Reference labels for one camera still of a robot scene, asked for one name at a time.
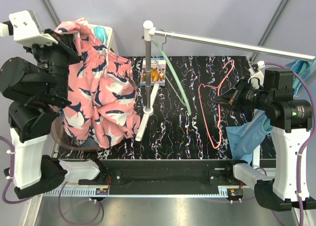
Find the mint green hanger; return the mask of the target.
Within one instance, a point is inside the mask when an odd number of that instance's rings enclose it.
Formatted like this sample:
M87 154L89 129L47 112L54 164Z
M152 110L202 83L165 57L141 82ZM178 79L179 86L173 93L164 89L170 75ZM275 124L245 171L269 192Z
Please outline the mint green hanger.
M178 89L179 89L180 94L178 94L178 92L176 91L176 89L172 86L171 81L169 81L169 80L167 79L168 83L169 83L170 86L172 87L173 91L176 93L176 96L179 98L179 100L181 101L181 103L186 107L187 112L188 112L188 115L191 115L191 114L192 114L192 111L191 111L191 107L190 107L188 98L187 98L187 96L186 96L186 94L185 94L184 88L183 88L182 85L181 85L180 79L178 78L178 75L176 74L176 71L175 71L173 65L171 64L170 59L168 58L168 56L166 55L165 51L163 50L162 45L159 45L158 41L156 41L156 40L154 39L154 37L152 37L152 42L154 43L154 45L157 47L157 49L160 51L161 55L162 55L163 58L165 59L166 65L167 65L168 68L170 69L170 72L171 72L171 74L172 74L172 76L173 76L174 81L175 81L176 84L177 84L177 87L178 87Z

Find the teal cat ear headphones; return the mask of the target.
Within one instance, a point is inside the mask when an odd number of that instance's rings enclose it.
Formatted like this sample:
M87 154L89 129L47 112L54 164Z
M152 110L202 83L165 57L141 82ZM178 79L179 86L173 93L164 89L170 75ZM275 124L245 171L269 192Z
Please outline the teal cat ear headphones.
M96 26L93 29L95 37L104 45L107 46L108 35L104 27Z

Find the blue knitted garment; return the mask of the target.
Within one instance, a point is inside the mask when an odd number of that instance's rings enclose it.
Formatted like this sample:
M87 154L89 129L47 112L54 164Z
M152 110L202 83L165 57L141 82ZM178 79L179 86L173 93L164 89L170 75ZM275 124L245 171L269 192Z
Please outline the blue knitted garment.
M288 67L304 81L311 73L310 63L306 61L295 60L294 62L289 63ZM297 95L301 85L301 81L297 77L294 77L292 84L292 88L294 89L294 96Z

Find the pink translucent plastic basin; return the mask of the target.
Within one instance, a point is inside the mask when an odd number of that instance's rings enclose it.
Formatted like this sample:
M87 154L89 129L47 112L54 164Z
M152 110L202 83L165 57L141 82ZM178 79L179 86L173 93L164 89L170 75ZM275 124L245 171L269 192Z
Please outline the pink translucent plastic basin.
M58 113L57 118L53 121L51 125L51 136L54 141L61 147L72 150L72 151L101 151L101 147L92 149L92 148L81 148L79 142L76 142L70 137L64 130L62 123L62 117L60 115L61 109L58 107L52 107L52 109Z

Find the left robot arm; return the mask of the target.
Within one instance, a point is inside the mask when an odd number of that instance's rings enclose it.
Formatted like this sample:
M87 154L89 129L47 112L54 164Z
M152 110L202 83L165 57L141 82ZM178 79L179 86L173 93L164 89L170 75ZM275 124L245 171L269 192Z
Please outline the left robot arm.
M12 57L0 69L0 92L12 101L8 109L11 162L4 173L14 183L19 202L64 182L100 185L107 177L98 160L69 162L43 154L51 125L59 116L54 107L69 105L69 66L82 60L72 34L50 29L45 34L48 41L25 46L36 64Z

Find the silver clothes rack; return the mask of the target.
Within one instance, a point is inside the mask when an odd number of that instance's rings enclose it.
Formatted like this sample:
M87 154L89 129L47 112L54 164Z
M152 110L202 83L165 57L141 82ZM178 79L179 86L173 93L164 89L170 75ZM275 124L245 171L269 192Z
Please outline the silver clothes rack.
M146 104L143 108L144 114L141 119L138 133L135 137L135 140L138 142L142 140L145 129L147 127L149 117L153 115L154 113L153 105L154 105L155 98L157 96L158 89L159 89L159 84L156 83L155 79L152 79L151 60L152 60L152 43L155 42L153 39L154 36L163 36L165 38L180 39L180 40L185 40L185 41L210 44L214 46L250 51L254 53L262 53L262 54L268 54L268 55L273 55L273 56L303 60L303 61L312 62L313 64L316 62L316 57L312 55L282 51L282 50L262 47L259 45L250 45L250 44L238 43L238 42L233 42L233 41L220 40L216 38L199 37L199 36L193 36L193 35L182 34L182 33L177 33L177 32L166 32L154 27L153 22L150 20L146 20L143 23L143 28L144 28L143 39L145 41L145 59L143 61L145 62L145 74L146 74L146 77L145 77Z

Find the dog picture book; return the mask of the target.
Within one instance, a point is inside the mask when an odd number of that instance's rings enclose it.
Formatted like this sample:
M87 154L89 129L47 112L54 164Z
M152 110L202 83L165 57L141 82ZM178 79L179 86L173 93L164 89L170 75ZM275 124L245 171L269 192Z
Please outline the dog picture book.
M141 69L141 80L140 85L146 85L146 58L143 59L142 69ZM151 58L151 85L159 84L160 86L165 86L166 83L166 60L163 57L152 57Z

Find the pink patterned shorts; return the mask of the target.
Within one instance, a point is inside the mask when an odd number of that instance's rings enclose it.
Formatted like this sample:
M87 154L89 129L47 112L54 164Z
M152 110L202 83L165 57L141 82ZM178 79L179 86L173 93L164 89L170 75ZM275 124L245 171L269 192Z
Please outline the pink patterned shorts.
M83 60L69 66L68 100L61 112L64 130L76 143L88 138L109 149L137 134L140 116L134 109L137 86L131 61L109 50L86 19L62 22L56 32L73 35Z

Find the blue orange patterned shorts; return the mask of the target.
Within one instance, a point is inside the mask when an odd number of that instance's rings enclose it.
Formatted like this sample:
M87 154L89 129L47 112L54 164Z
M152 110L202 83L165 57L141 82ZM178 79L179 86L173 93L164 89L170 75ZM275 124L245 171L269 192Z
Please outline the blue orange patterned shorts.
M80 144L80 147L81 148L92 148L92 149L95 149L95 148L99 147L99 144L92 137L88 137L85 141L83 141Z

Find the light blue shorts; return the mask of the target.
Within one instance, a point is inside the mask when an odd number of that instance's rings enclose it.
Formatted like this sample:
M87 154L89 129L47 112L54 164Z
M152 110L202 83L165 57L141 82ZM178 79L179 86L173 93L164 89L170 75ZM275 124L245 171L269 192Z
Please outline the light blue shorts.
M264 111L255 110L250 122L241 126L228 126L226 133L233 160L252 162L254 150L272 132L270 119Z

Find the white storage box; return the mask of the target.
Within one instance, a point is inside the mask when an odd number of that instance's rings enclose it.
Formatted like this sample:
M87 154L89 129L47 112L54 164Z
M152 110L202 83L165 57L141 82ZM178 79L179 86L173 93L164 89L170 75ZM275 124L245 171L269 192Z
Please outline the white storage box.
M88 27L90 28L90 30L93 32L93 29L96 26L101 26L101 25L94 25L94 24L88 24ZM107 48L110 49L113 53L115 53L116 55L119 55L119 51L118 51L118 47L117 47L117 43L116 43L116 39L115 39L115 35L114 35L114 31L111 27L106 27L106 26L101 26L104 27L107 35L108 35L108 41L107 41Z

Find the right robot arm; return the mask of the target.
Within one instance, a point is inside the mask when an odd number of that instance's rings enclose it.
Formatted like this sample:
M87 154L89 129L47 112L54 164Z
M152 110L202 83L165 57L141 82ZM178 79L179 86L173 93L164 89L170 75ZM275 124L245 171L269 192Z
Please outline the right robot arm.
M275 177L254 170L247 163L237 163L224 172L224 179L230 185L244 182L254 191L261 207L278 212L316 207L306 184L305 151L300 150L314 132L315 110L307 100L293 98L294 76L287 68L267 68L259 88L252 87L248 77L242 77L232 89L213 99L235 112L246 108L261 110L270 119L276 150Z

